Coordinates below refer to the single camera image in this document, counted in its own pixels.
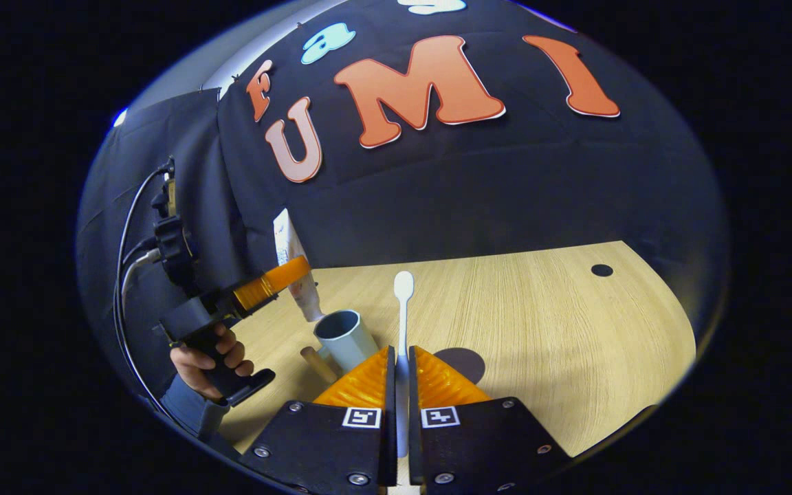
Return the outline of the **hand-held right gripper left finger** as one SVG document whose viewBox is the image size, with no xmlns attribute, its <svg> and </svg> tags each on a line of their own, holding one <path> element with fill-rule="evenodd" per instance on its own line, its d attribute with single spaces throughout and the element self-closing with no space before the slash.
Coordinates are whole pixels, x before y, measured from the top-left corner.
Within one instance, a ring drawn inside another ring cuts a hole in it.
<svg viewBox="0 0 792 495">
<path fill-rule="evenodd" d="M 396 351 L 387 346 L 334 388 L 368 384 L 374 405 L 286 401 L 239 463 L 286 491 L 308 495 L 380 495 L 396 484 Z"/>
</svg>

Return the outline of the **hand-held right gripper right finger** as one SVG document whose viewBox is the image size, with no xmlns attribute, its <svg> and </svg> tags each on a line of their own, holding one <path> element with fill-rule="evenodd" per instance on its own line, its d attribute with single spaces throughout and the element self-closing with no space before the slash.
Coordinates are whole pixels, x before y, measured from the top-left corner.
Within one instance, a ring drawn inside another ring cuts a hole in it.
<svg viewBox="0 0 792 495">
<path fill-rule="evenodd" d="M 571 467 L 519 398 L 488 397 L 419 346 L 409 363 L 409 479 L 421 495 L 542 495 Z"/>
</svg>

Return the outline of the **white toothpaste tube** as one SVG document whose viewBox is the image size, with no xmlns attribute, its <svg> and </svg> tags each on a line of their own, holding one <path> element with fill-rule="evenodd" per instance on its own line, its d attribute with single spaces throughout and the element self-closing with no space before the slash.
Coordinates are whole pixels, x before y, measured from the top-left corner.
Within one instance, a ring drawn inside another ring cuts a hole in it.
<svg viewBox="0 0 792 495">
<path fill-rule="evenodd" d="M 274 247 L 276 248 L 276 258 L 280 265 L 286 264 L 299 256 L 305 256 L 304 247 L 298 238 L 289 211 L 283 209 L 273 221 Z M 294 284 L 289 286 L 289 292 L 296 304 L 304 314 L 307 322 L 317 322 L 325 314 L 320 307 L 320 294 L 318 294 L 317 284 L 308 272 Z"/>
</svg>

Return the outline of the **light green cup wooden handle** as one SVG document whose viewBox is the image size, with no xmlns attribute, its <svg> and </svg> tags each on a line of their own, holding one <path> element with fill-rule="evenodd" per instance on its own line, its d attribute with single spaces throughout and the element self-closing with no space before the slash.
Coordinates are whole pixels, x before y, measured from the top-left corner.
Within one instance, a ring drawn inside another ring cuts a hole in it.
<svg viewBox="0 0 792 495">
<path fill-rule="evenodd" d="M 365 328 L 360 313 L 351 309 L 321 317 L 315 323 L 312 335 L 320 343 L 320 348 L 305 346 L 300 356 L 327 384 L 333 384 L 378 352 L 378 346 Z"/>
</svg>

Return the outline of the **dark brown round coaster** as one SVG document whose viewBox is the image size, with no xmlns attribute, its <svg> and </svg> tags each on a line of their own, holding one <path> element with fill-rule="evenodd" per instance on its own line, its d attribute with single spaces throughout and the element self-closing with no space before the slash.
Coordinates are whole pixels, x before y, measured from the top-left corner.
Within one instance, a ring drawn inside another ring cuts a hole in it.
<svg viewBox="0 0 792 495">
<path fill-rule="evenodd" d="M 461 373 L 472 384 L 478 384 L 486 372 L 486 362 L 483 357 L 469 348 L 446 348 L 434 352 L 434 356 Z"/>
</svg>

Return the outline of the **white toothbrush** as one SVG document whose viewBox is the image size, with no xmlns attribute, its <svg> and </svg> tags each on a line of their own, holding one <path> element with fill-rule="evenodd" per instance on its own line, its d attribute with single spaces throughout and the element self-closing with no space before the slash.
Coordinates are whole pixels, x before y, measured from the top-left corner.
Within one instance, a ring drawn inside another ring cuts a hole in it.
<svg viewBox="0 0 792 495">
<path fill-rule="evenodd" d="M 408 405 L 409 405 L 409 359 L 408 359 L 408 302 L 414 295 L 415 280 L 410 272 L 396 273 L 393 291 L 399 303 L 398 345 L 396 347 L 395 423 L 397 457 L 408 455 Z"/>
</svg>

